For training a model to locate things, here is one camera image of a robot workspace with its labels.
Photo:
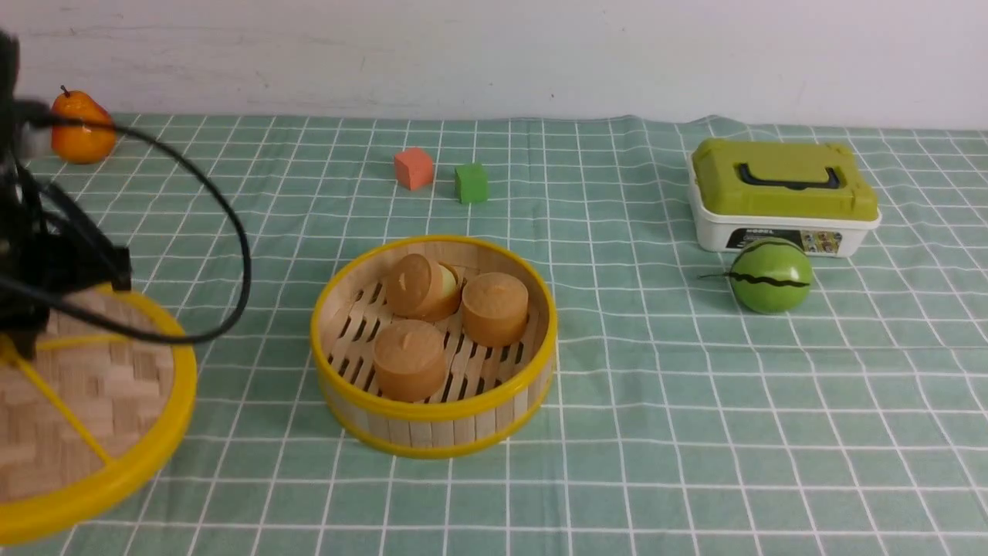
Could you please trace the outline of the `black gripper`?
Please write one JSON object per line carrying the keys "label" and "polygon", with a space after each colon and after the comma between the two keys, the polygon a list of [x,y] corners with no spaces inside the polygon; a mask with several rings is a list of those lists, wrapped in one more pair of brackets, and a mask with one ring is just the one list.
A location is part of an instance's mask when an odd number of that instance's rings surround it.
{"label": "black gripper", "polygon": [[59,186],[22,165],[32,118],[50,112],[42,102],[14,98],[20,42],[6,31],[1,63],[2,336],[32,359],[54,302],[105,283],[128,291],[133,268],[126,246],[111,243]]}

